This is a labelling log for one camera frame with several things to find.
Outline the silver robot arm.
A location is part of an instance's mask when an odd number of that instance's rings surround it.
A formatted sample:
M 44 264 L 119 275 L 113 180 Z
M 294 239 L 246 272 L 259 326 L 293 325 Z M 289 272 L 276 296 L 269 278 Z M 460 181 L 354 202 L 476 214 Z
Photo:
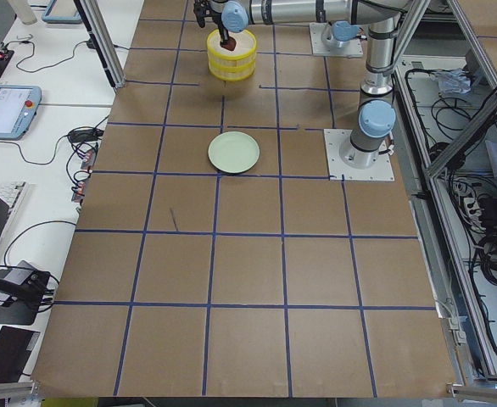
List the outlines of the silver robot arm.
M 347 42 L 358 36 L 359 25 L 351 25 L 346 20 L 327 22 L 321 39 L 325 42 Z
M 360 84 L 360 104 L 389 101 L 394 59 L 401 54 L 399 41 L 408 42 L 407 30 L 416 27 L 416 12 L 425 3 L 416 1 L 196 1 L 193 13 L 200 27 L 212 20 L 221 46 L 233 50 L 233 32 L 248 25 L 326 23 L 344 21 L 366 28 L 366 73 Z

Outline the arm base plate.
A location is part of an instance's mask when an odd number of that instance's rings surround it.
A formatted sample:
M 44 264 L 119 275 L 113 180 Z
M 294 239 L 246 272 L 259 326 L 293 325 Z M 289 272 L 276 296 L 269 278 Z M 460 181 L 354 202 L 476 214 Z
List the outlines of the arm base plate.
M 360 27 L 347 21 L 310 23 L 312 53 L 316 56 L 361 58 Z
M 350 129 L 324 129 L 329 178 L 334 181 L 394 181 L 388 146 L 362 152 L 350 140 Z

